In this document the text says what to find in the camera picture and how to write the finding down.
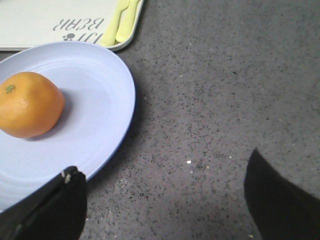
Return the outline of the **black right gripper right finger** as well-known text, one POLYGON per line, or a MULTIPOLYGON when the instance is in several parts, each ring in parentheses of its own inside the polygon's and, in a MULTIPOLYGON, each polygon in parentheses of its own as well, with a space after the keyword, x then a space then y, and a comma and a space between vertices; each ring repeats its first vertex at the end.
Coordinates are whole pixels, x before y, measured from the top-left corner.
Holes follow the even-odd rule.
POLYGON ((248 160, 244 197, 262 239, 320 238, 320 200, 283 178, 257 149, 248 160))

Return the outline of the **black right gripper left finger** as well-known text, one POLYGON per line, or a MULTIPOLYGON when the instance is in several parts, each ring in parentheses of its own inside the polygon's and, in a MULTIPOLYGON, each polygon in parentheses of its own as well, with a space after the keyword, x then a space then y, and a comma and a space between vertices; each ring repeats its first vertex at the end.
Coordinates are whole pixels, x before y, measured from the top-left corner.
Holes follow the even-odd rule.
POLYGON ((77 240, 87 215, 87 183, 75 166, 0 214, 2 240, 77 240))

